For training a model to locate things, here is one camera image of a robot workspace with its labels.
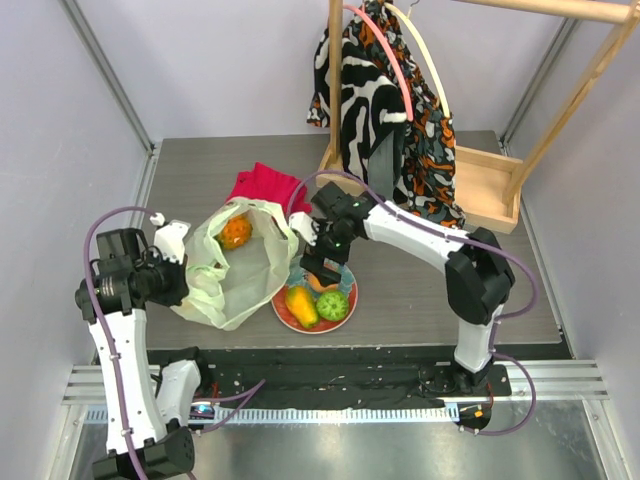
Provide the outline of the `fake peach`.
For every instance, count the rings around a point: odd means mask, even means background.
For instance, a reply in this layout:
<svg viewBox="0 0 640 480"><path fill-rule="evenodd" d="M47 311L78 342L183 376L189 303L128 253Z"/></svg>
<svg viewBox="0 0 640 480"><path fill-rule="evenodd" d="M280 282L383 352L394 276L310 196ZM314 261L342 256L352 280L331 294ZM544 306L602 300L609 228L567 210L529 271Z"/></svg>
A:
<svg viewBox="0 0 640 480"><path fill-rule="evenodd" d="M321 282L319 281L319 279L311 274L308 273L306 275L306 279L307 282L309 284L309 286L311 287L312 290L314 290L317 293L325 293L325 292L329 292L329 291L335 291L338 289L339 284L338 283L334 283L334 284L330 284L330 285L322 285Z"/></svg>

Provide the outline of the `fake green custard apple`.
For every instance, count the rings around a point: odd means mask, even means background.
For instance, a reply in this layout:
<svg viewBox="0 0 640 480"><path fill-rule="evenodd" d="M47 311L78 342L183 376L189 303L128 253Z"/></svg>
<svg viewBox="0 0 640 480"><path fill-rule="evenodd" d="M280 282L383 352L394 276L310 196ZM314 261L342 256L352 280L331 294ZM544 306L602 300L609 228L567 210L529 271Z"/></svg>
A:
<svg viewBox="0 0 640 480"><path fill-rule="evenodd" d="M316 310L321 318L340 322L349 313L348 297L337 290L324 292L316 301Z"/></svg>

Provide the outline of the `fake orange green mango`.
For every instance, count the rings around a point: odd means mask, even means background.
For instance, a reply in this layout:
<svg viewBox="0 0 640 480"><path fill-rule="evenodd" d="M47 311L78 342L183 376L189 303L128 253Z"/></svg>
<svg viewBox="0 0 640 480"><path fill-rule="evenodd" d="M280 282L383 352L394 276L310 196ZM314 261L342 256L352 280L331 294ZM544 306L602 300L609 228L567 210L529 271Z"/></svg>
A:
<svg viewBox="0 0 640 480"><path fill-rule="evenodd" d="M287 290L285 305L303 328L312 328L320 322L314 297L303 286L293 286Z"/></svg>

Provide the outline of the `translucent plastic bag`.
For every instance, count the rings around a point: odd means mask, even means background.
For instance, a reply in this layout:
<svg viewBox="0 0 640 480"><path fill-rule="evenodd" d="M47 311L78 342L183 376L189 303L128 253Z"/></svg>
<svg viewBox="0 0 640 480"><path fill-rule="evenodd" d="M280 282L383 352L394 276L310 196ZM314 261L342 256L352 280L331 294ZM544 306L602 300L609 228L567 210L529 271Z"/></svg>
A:
<svg viewBox="0 0 640 480"><path fill-rule="evenodd" d="M248 221L251 233L228 250L216 236L237 217ZM188 295L171 310L187 321L233 331L281 290L298 247L280 204L235 197L189 235Z"/></svg>

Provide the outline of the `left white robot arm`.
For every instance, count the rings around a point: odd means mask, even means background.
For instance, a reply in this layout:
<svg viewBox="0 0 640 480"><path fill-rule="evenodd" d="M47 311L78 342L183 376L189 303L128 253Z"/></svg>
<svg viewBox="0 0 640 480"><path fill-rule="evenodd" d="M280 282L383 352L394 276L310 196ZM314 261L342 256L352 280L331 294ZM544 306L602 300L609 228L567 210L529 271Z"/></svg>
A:
<svg viewBox="0 0 640 480"><path fill-rule="evenodd" d="M146 346L147 305L178 306L188 294L189 228L171 221L152 242L135 228L95 238L98 256L87 262L75 301L96 346L107 404L106 454L92 465L96 479L169 479L194 469L191 402L211 391L213 375L196 347L152 374Z"/></svg>

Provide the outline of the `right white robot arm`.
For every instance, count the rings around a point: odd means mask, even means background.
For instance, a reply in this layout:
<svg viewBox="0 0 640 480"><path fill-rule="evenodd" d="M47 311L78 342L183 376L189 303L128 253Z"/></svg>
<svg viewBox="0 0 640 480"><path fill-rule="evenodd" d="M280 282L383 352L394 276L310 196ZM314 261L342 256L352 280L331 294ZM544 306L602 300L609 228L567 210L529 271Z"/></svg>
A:
<svg viewBox="0 0 640 480"><path fill-rule="evenodd" d="M327 261L345 264L352 242L364 239L395 247L435 268L445 279L447 302L458 319L450 368L453 386L465 395L483 388L493 363L493 329L515 283L495 235L484 228L469 233L436 225L369 192L350 195L334 182L321 187L312 203L321 217L296 212L288 219L306 243L301 267L322 285L336 283L341 277Z"/></svg>

